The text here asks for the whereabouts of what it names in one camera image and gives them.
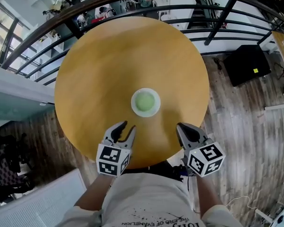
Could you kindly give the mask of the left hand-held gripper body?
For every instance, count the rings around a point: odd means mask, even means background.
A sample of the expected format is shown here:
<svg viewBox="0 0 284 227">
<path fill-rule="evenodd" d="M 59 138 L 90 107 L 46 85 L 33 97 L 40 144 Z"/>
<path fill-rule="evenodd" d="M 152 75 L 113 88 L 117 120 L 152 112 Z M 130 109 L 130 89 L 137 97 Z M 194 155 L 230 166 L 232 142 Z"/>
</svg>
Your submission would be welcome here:
<svg viewBox="0 0 284 227">
<path fill-rule="evenodd" d="M 102 175 L 120 176 L 129 165 L 132 148 L 120 148 L 120 142 L 104 141 L 98 145 L 96 164 Z"/>
</svg>

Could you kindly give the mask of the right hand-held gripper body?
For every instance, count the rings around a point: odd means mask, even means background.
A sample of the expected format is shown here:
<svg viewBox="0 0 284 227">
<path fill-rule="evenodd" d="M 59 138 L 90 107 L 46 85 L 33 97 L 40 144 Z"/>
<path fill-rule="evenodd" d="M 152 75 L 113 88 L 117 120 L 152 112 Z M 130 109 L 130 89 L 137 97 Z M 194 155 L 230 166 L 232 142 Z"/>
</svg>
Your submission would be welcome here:
<svg viewBox="0 0 284 227">
<path fill-rule="evenodd" d="M 205 177 L 218 171 L 225 157 L 219 143 L 208 138 L 203 143 L 197 144 L 196 148 L 185 149 L 182 161 L 188 176 Z"/>
</svg>

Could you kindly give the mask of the white round plate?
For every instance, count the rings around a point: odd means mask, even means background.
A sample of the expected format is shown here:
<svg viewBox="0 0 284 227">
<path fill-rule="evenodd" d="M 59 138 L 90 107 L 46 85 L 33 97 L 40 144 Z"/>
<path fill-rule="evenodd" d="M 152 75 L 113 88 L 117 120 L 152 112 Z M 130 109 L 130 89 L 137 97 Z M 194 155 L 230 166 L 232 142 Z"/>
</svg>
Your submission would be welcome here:
<svg viewBox="0 0 284 227">
<path fill-rule="evenodd" d="M 136 98 L 136 96 L 139 92 L 150 92 L 151 94 L 153 94 L 153 96 L 155 98 L 155 104 L 154 104 L 154 107 L 151 110 L 146 111 L 146 112 L 142 112 L 142 111 L 139 111 L 137 109 L 137 107 L 135 105 L 135 98 Z M 148 118 L 148 117 L 154 116 L 159 111 L 160 106 L 161 106 L 160 96 L 155 90 L 153 90 L 151 88 L 140 88 L 133 94 L 133 96 L 131 98 L 131 108 L 132 108 L 133 112 L 139 117 Z"/>
</svg>

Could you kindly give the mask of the green cabbage ball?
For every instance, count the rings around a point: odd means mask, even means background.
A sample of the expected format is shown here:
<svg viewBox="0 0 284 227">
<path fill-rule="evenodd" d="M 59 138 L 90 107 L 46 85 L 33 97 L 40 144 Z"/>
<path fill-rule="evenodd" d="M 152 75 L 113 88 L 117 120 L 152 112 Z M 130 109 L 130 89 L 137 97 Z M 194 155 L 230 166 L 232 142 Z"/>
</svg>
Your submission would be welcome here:
<svg viewBox="0 0 284 227">
<path fill-rule="evenodd" d="M 155 98 L 150 92 L 139 92 L 135 98 L 135 105 L 142 112 L 151 110 L 154 104 Z"/>
</svg>

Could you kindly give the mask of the person's left forearm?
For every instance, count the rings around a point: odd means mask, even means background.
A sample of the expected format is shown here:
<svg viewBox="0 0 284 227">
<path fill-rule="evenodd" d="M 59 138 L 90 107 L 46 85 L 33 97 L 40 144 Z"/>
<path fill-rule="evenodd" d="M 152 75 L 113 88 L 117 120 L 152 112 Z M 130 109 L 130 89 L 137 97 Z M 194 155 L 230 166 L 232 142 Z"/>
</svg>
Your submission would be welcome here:
<svg viewBox="0 0 284 227">
<path fill-rule="evenodd" d="M 98 175 L 74 206 L 89 211 L 101 210 L 104 198 L 114 179 L 114 176 Z"/>
</svg>

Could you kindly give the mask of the person's right forearm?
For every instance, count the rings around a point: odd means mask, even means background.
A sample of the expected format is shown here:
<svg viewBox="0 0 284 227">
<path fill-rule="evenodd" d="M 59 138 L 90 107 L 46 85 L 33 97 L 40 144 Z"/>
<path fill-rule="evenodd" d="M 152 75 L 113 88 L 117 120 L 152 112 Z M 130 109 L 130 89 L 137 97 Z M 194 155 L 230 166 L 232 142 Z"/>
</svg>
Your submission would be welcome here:
<svg viewBox="0 0 284 227">
<path fill-rule="evenodd" d="M 223 205 L 210 176 L 196 176 L 201 217 L 213 206 Z"/>
</svg>

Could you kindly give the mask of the black waist device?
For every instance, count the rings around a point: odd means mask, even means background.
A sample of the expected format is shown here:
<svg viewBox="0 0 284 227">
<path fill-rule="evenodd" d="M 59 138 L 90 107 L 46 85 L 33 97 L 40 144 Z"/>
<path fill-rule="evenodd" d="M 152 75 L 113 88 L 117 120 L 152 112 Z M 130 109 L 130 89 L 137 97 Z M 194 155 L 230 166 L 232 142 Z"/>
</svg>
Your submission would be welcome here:
<svg viewBox="0 0 284 227">
<path fill-rule="evenodd" d="M 188 176 L 187 169 L 184 165 L 173 166 L 172 173 L 175 179 L 180 182 L 183 182 L 184 176 Z"/>
</svg>

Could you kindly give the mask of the person's white printed t-shirt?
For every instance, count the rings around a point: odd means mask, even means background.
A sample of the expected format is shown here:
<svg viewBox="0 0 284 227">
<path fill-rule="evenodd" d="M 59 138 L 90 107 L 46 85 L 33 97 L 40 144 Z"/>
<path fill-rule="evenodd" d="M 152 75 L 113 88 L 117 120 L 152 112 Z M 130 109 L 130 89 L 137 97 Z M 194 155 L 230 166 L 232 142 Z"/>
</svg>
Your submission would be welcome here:
<svg viewBox="0 0 284 227">
<path fill-rule="evenodd" d="M 160 175 L 116 178 L 99 210 L 76 205 L 56 227 L 243 227 L 229 210 L 215 204 L 196 215 L 185 185 Z"/>
</svg>

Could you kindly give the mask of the black box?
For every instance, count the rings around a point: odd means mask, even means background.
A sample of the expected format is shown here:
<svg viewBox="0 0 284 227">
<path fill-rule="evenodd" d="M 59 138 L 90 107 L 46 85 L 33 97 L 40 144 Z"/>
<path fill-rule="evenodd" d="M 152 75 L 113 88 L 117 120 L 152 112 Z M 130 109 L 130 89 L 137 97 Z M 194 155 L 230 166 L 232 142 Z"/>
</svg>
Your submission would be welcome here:
<svg viewBox="0 0 284 227">
<path fill-rule="evenodd" d="M 234 87 L 271 73 L 269 63 L 259 45 L 242 45 L 223 63 Z M 258 69 L 258 73 L 254 73 L 253 69 Z"/>
</svg>

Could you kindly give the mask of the white ribbed panel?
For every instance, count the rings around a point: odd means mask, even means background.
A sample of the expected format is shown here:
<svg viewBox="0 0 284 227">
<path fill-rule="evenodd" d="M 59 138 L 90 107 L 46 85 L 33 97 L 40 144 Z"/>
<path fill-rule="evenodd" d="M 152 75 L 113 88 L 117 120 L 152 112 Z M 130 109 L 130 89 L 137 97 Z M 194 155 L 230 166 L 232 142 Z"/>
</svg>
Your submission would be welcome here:
<svg viewBox="0 0 284 227">
<path fill-rule="evenodd" d="M 55 227 L 86 191 L 79 169 L 0 206 L 0 227 Z"/>
</svg>

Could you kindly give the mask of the black checkered chair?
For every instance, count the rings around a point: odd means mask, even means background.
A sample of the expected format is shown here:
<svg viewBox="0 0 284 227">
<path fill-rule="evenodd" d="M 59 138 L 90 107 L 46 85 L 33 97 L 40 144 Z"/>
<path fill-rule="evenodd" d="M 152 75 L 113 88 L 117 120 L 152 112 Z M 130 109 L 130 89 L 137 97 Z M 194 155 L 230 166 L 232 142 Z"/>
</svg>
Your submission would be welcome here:
<svg viewBox="0 0 284 227">
<path fill-rule="evenodd" d="M 0 136 L 0 205 L 14 200 L 14 194 L 23 194 L 35 188 L 34 180 L 27 174 L 21 173 L 20 165 L 27 165 L 29 170 L 30 155 L 25 143 L 26 134 L 20 140 L 12 135 Z"/>
</svg>

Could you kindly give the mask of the black tripod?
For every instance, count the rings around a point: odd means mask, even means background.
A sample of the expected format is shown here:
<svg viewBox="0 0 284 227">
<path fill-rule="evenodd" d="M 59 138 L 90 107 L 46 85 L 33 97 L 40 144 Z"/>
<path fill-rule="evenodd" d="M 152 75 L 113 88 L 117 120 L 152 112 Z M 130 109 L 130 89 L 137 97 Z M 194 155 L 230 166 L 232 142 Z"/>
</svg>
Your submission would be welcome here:
<svg viewBox="0 0 284 227">
<path fill-rule="evenodd" d="M 277 63 L 277 62 L 274 63 L 274 67 L 275 67 L 276 71 L 277 70 L 281 70 L 282 71 L 282 73 L 279 76 L 277 76 L 277 79 L 280 80 L 281 78 L 284 78 L 284 67 L 281 64 Z"/>
</svg>

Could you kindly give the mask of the black metal railing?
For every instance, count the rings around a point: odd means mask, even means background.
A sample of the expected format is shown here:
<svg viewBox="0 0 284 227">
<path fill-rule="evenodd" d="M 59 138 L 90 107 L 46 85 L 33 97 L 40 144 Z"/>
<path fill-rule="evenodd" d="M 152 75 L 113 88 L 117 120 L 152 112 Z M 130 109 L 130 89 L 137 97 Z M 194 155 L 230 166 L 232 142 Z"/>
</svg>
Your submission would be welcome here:
<svg viewBox="0 0 284 227">
<path fill-rule="evenodd" d="M 126 1 L 127 3 L 133 3 L 135 0 L 85 0 L 81 3 L 73 5 L 69 9 L 58 13 L 49 21 L 45 22 L 37 30 L 33 31 L 16 49 L 12 50 L 9 57 L 3 60 L 0 64 L 0 68 L 9 70 L 11 64 L 19 58 L 23 52 L 31 47 L 32 44 L 41 39 L 48 32 L 55 30 L 60 25 L 64 24 L 69 29 L 69 33 L 62 36 L 56 42 L 51 43 L 46 46 L 40 52 L 32 57 L 26 58 L 24 64 L 22 64 L 18 69 L 13 69 L 12 72 L 24 76 L 25 78 L 30 78 L 37 72 L 41 71 L 43 68 L 57 61 L 58 59 L 64 57 L 68 50 L 62 50 L 57 53 L 54 57 L 46 60 L 44 63 L 38 64 L 35 69 L 31 70 L 29 73 L 24 73 L 30 64 L 35 62 L 36 59 L 40 58 L 42 55 L 52 50 L 54 47 L 72 39 L 80 39 L 86 32 L 99 26 L 107 21 L 122 18 L 122 17 L 132 17 L 136 15 L 146 15 L 150 12 L 161 12 L 161 11 L 177 11 L 184 9 L 201 9 L 207 10 L 209 12 L 220 11 L 219 17 L 193 17 L 185 16 L 184 18 L 172 18 L 165 22 L 170 25 L 175 24 L 195 24 L 195 23 L 210 23 L 209 28 L 182 28 L 180 31 L 184 34 L 193 34 L 208 32 L 206 37 L 192 38 L 191 41 L 204 41 L 205 45 L 209 45 L 213 40 L 232 40 L 232 37 L 217 37 L 216 34 L 219 32 L 226 33 L 237 33 L 237 34 L 247 34 L 255 35 L 255 38 L 239 37 L 239 41 L 256 41 L 258 44 L 264 42 L 273 31 L 279 31 L 284 33 L 284 16 L 278 14 L 276 11 L 270 9 L 264 4 L 257 0 L 228 0 L 226 5 L 222 6 L 218 4 L 190 4 L 184 2 L 183 4 L 166 4 L 154 5 L 152 7 L 147 7 L 144 9 L 122 9 L 121 13 L 115 14 L 112 17 L 97 19 L 95 22 L 91 22 L 89 25 L 77 24 L 74 19 L 80 14 L 89 12 L 98 7 L 102 7 L 108 3 Z"/>
</svg>

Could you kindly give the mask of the large window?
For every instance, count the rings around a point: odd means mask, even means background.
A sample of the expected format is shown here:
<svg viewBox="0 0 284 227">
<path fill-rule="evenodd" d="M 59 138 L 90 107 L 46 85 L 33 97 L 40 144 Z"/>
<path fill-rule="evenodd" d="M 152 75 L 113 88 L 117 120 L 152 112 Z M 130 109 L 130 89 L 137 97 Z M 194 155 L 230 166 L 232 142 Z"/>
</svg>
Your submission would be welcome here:
<svg viewBox="0 0 284 227">
<path fill-rule="evenodd" d="M 30 29 L 0 3 L 0 66 L 28 32 Z"/>
</svg>

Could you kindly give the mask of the white equipment frame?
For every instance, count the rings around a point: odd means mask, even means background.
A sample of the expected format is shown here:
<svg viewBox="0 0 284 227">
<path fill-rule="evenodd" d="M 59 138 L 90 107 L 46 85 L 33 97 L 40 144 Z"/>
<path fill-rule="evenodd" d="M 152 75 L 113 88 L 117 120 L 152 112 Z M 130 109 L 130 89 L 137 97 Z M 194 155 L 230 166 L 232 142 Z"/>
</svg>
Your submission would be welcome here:
<svg viewBox="0 0 284 227">
<path fill-rule="evenodd" d="M 255 210 L 255 214 L 259 215 L 265 224 L 268 223 L 269 227 L 284 227 L 284 203 L 278 201 L 277 206 L 280 207 L 281 210 L 274 218 L 271 218 L 259 209 Z"/>
</svg>

